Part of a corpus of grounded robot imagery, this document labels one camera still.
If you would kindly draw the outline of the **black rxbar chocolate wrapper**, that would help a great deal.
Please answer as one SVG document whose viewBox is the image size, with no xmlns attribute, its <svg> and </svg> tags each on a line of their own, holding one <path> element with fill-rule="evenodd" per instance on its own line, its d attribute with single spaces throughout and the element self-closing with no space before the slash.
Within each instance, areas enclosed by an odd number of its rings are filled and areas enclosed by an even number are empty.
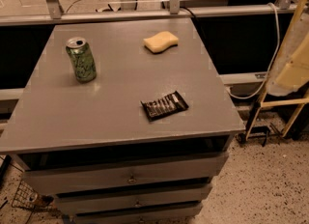
<svg viewBox="0 0 309 224">
<path fill-rule="evenodd" d="M 157 100 L 141 102 L 141 105 L 150 122 L 183 112 L 189 108 L 178 91 Z"/>
</svg>

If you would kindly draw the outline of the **grey drawer cabinet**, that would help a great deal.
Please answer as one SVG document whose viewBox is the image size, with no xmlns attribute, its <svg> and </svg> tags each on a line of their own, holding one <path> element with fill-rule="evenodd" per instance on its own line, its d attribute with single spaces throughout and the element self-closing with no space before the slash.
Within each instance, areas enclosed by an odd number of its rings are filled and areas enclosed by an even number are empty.
<svg viewBox="0 0 309 224">
<path fill-rule="evenodd" d="M 177 45 L 152 53 L 163 31 Z M 89 44 L 97 77 L 75 78 L 67 40 Z M 189 108 L 150 122 L 141 102 L 178 91 Z M 0 152 L 29 171 L 227 153 L 243 123 L 188 19 L 57 26 L 1 138 Z M 50 195 L 55 199 L 211 183 L 212 177 Z"/>
</svg>

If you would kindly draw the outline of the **yellow sponge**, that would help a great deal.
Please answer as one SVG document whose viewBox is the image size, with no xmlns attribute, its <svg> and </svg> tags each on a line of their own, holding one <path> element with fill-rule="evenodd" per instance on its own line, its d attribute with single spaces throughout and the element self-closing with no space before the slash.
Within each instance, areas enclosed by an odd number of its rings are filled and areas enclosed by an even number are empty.
<svg viewBox="0 0 309 224">
<path fill-rule="evenodd" d="M 152 53 L 160 53 L 171 46 L 177 45 L 179 38 L 169 31 L 163 31 L 143 40 L 144 45 Z"/>
</svg>

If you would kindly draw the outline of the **green soda can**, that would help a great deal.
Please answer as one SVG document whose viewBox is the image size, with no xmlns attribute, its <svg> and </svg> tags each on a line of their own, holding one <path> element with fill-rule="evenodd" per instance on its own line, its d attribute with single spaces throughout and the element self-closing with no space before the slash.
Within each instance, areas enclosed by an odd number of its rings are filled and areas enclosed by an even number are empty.
<svg viewBox="0 0 309 224">
<path fill-rule="evenodd" d="M 66 51 L 78 82 L 90 82 L 97 77 L 95 60 L 91 48 L 84 38 L 73 37 L 68 39 Z"/>
</svg>

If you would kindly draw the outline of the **bottom grey drawer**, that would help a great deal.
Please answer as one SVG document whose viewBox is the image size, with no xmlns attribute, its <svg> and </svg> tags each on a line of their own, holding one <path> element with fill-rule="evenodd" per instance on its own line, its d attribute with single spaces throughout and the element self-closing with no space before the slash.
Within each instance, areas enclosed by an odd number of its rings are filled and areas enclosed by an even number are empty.
<svg viewBox="0 0 309 224">
<path fill-rule="evenodd" d="M 109 210 L 94 213 L 80 213 L 76 224 L 131 224 L 144 221 L 194 216 L 200 212 L 198 201 L 150 206 L 137 209 Z"/>
</svg>

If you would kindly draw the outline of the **grey drawer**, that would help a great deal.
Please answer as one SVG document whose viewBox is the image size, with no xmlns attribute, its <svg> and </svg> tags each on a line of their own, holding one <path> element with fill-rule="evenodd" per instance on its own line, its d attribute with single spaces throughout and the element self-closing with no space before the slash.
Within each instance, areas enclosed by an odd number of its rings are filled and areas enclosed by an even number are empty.
<svg viewBox="0 0 309 224">
<path fill-rule="evenodd" d="M 207 198 L 211 189 L 212 185 L 210 183 L 148 188 L 124 193 L 57 199 L 56 206 L 62 213 L 70 215 L 139 209 L 165 204 L 202 201 Z"/>
<path fill-rule="evenodd" d="M 22 178 L 42 195 L 170 182 L 219 174 L 227 153 L 193 154 L 26 172 Z"/>
<path fill-rule="evenodd" d="M 80 213 L 76 224 L 131 224 L 144 221 L 194 216 L 200 212 L 198 201 L 150 206 L 137 209 L 109 210 L 94 213 Z"/>
</svg>

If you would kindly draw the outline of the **top grey drawer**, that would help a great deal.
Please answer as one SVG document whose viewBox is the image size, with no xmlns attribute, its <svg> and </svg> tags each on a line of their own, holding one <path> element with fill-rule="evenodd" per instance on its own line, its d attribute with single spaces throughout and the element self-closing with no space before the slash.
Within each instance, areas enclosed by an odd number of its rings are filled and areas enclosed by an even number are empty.
<svg viewBox="0 0 309 224">
<path fill-rule="evenodd" d="M 219 174 L 227 153 L 193 154 L 26 172 L 22 178 L 42 195 L 170 182 Z"/>
</svg>

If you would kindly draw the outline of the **middle grey drawer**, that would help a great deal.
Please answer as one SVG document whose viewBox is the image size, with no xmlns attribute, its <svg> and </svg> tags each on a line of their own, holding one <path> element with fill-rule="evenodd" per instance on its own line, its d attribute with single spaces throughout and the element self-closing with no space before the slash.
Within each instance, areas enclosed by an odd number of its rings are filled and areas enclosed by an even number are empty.
<svg viewBox="0 0 309 224">
<path fill-rule="evenodd" d="M 148 188 L 124 193 L 57 199 L 56 206 L 62 213 L 70 215 L 139 209 L 165 204 L 202 201 L 207 198 L 211 189 L 212 185 L 210 183 Z"/>
</svg>

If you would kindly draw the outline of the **yellow ladder frame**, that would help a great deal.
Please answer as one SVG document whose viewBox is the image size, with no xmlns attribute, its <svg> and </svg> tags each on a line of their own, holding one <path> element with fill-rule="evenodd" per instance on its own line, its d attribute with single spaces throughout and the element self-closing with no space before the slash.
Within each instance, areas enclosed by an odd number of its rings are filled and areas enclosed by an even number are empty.
<svg viewBox="0 0 309 224">
<path fill-rule="evenodd" d="M 309 81 L 309 13 L 308 0 L 299 0 L 275 60 L 270 64 L 265 82 L 261 86 L 259 97 L 250 110 L 245 132 L 239 135 L 239 142 L 247 142 L 251 133 L 263 133 L 267 141 L 267 126 L 255 126 L 255 122 L 263 108 L 295 105 L 296 109 L 282 131 L 285 137 L 293 126 L 303 107 L 309 102 L 309 90 L 302 98 L 266 101 L 267 95 L 283 97 L 298 91 Z"/>
</svg>

